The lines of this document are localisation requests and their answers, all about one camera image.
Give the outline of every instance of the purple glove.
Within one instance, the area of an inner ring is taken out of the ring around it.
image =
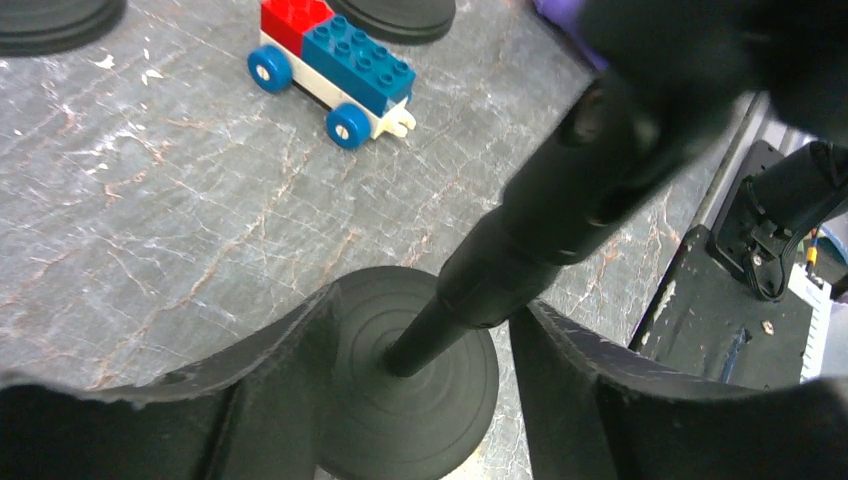
[[[595,53],[577,33],[577,14],[585,0],[533,0],[536,10],[545,18],[565,30],[598,70],[605,70],[607,62]]]

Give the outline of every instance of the black cylinder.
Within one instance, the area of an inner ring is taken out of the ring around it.
[[[82,47],[111,32],[126,8],[126,0],[4,0],[0,57],[33,57]]]
[[[757,206],[782,228],[796,231],[819,217],[822,205],[848,181],[845,150],[820,141],[810,142],[752,180]],[[833,217],[844,206],[831,212]]]
[[[712,145],[732,100],[724,91],[660,95],[608,73],[506,185],[504,229],[529,255],[583,261]]]

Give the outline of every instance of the marble table surface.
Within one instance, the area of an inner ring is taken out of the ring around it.
[[[141,384],[344,273],[436,273],[590,79],[531,4],[457,8],[445,39],[392,47],[419,75],[418,128],[355,153],[302,91],[250,79],[256,0],[133,0],[93,45],[0,59],[0,370]],[[545,298],[628,341],[724,147]],[[498,411],[456,475],[530,478],[508,333],[493,336]]]

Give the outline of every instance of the black rubber base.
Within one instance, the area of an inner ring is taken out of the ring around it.
[[[126,0],[4,0],[0,4],[0,56],[66,52],[109,33]]]
[[[386,42],[420,45],[444,37],[456,16],[455,0],[328,0],[337,13]]]
[[[465,461],[489,428],[498,362],[486,331],[469,332],[421,372],[390,375],[382,352],[435,292],[435,278],[399,267],[339,280],[342,312],[334,407],[321,466],[344,480],[435,480]]]

